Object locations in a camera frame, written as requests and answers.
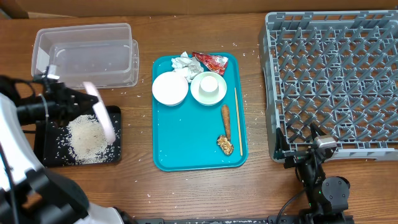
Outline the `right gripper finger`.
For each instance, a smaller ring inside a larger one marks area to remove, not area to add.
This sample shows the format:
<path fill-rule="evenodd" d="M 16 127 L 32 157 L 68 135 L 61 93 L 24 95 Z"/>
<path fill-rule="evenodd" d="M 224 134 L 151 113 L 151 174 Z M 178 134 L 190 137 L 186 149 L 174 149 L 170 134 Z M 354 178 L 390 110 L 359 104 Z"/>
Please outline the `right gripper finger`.
<path fill-rule="evenodd" d="M 324 133 L 315 123 L 310 123 L 310 131 L 312 139 L 326 135 L 326 133 Z"/>
<path fill-rule="evenodd" d="M 284 152 L 289 150 L 289 144 L 280 128 L 276 129 L 275 152 Z"/>

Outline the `small white cup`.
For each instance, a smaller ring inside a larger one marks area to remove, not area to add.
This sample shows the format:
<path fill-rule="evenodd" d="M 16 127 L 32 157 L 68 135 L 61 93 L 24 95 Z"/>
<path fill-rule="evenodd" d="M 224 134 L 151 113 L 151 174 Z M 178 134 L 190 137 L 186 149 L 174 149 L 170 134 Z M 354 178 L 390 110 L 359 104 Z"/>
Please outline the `small white cup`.
<path fill-rule="evenodd" d="M 218 91 L 218 81 L 213 76 L 205 76 L 200 81 L 200 93 L 211 96 Z"/>

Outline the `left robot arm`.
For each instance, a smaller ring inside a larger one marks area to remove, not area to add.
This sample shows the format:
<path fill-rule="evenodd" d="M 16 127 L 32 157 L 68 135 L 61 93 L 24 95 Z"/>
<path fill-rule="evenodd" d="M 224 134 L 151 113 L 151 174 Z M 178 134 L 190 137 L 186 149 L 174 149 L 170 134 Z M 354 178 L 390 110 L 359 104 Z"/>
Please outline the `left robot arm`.
<path fill-rule="evenodd" d="M 33 82 L 44 93 L 22 98 L 16 88 L 22 82 L 1 76 L 1 223 L 135 223 L 125 211 L 91 203 L 76 182 L 45 168 L 22 130 L 39 121 L 64 126 L 93 110 L 113 143 L 116 135 L 94 84 L 84 82 L 82 93 L 41 74 Z"/>

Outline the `large white plate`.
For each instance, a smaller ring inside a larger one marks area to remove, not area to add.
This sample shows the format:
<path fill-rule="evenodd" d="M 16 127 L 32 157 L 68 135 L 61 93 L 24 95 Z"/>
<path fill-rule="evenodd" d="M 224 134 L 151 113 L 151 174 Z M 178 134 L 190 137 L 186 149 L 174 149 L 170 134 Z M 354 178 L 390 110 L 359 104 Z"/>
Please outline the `large white plate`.
<path fill-rule="evenodd" d="M 113 124 L 100 93 L 92 82 L 83 82 L 83 86 L 85 87 L 87 94 L 95 96 L 98 99 L 98 102 L 93 105 L 93 110 L 103 128 L 104 136 L 108 144 L 112 145 L 116 140 L 116 133 L 114 132 Z"/>

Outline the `orange carrot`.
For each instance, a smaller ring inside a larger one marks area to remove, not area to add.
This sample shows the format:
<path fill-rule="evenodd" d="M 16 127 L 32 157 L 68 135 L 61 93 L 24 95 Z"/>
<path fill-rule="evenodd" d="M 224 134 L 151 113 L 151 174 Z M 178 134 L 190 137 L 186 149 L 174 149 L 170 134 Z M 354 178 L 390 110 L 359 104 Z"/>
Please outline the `orange carrot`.
<path fill-rule="evenodd" d="M 221 115 L 222 115 L 222 119 L 223 119 L 224 129 L 226 132 L 226 137 L 230 141 L 231 140 L 231 126 L 230 126 L 229 107 L 227 105 L 223 105 L 221 107 Z"/>

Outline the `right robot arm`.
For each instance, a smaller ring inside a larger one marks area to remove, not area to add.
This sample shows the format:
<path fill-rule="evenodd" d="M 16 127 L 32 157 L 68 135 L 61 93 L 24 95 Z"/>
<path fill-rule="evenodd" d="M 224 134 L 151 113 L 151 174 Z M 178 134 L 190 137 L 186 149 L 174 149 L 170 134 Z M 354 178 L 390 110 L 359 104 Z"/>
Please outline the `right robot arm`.
<path fill-rule="evenodd" d="M 303 190 L 289 199 L 277 215 L 267 217 L 268 223 L 314 223 L 314 224 L 350 224 L 352 216 L 346 216 L 350 182 L 340 176 L 327 177 L 322 164 L 336 150 L 335 139 L 324 133 L 314 123 L 310 124 L 311 145 L 305 151 L 288 150 L 287 140 L 277 129 L 275 154 L 284 160 L 284 168 L 294 168 L 296 178 L 302 183 Z M 307 196 L 308 208 L 301 209 L 296 215 L 285 215 L 284 210 L 302 195 Z"/>

